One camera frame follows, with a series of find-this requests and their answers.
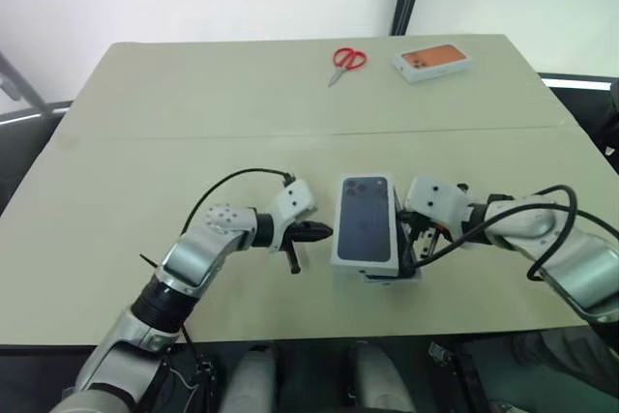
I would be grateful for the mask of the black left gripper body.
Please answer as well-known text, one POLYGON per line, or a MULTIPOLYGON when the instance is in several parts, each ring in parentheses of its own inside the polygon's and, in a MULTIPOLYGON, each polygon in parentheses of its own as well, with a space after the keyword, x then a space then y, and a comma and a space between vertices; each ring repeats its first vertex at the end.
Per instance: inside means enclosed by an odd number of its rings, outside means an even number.
POLYGON ((308 221, 297 222, 289 225, 283 235, 281 242, 281 250, 285 253, 290 273, 292 275, 299 274, 301 272, 301 266, 294 248, 296 242, 305 242, 310 230, 310 223, 308 221))

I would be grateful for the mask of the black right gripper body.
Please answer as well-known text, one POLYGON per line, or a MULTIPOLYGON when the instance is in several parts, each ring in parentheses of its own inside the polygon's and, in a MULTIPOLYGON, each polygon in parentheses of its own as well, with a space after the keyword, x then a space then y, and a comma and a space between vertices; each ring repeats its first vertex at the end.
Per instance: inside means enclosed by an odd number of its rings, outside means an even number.
POLYGON ((426 216, 415 212, 403 212, 407 241, 416 262, 430 259, 436 250, 445 228, 426 216))

